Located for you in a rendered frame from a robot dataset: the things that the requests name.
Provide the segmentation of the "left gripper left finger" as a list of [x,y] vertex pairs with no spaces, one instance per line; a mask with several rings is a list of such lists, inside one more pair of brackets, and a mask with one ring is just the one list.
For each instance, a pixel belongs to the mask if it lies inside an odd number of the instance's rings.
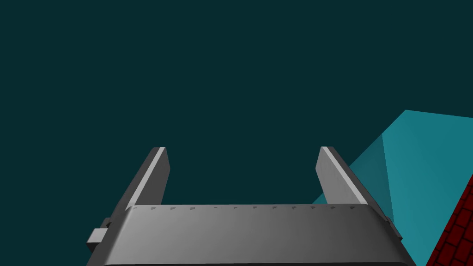
[[169,173],[170,164],[166,148],[152,148],[112,212],[111,222],[131,206],[160,205]]

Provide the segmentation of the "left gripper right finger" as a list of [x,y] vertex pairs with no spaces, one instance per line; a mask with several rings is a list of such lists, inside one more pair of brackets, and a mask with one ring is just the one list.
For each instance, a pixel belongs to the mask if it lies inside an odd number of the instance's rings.
[[322,188],[316,204],[365,204],[386,221],[393,222],[334,147],[320,148],[315,171]]

